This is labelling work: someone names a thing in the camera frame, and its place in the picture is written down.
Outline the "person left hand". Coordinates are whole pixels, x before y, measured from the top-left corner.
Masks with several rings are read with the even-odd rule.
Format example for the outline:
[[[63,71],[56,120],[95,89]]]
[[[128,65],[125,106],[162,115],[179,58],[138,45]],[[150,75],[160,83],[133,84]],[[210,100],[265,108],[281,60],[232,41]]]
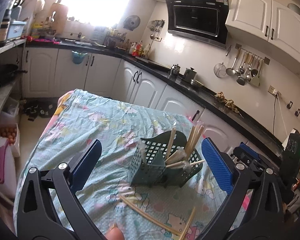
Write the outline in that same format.
[[[107,231],[105,235],[107,240],[125,240],[125,237],[122,231],[117,226],[117,223],[114,223]]]

